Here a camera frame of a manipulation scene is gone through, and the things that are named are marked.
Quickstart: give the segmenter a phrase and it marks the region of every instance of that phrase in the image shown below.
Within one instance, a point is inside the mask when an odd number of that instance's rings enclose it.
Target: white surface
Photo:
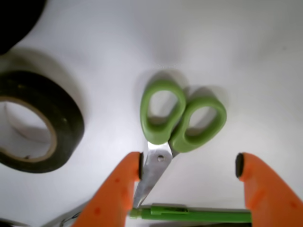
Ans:
[[[205,146],[173,160],[146,204],[243,208],[234,173],[242,151],[303,198],[302,10],[301,0],[50,0],[11,55],[76,100],[85,135],[54,172],[0,165],[0,215],[36,227],[88,200],[127,153],[146,146],[142,92],[170,68],[183,87],[211,90],[228,121]]]

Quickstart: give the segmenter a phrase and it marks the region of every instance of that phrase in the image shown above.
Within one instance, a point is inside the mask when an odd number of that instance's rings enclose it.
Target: green pen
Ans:
[[[132,209],[129,213],[132,219],[194,221],[217,223],[251,223],[249,212],[231,211],[198,211],[187,208],[151,206],[144,209]]]

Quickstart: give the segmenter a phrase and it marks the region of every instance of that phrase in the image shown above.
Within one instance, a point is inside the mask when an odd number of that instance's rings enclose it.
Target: orange object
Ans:
[[[303,227],[302,201],[260,158],[239,154],[236,175],[244,182],[253,227]]]
[[[124,227],[133,206],[134,182],[140,180],[143,154],[128,154],[105,180],[73,227]]]

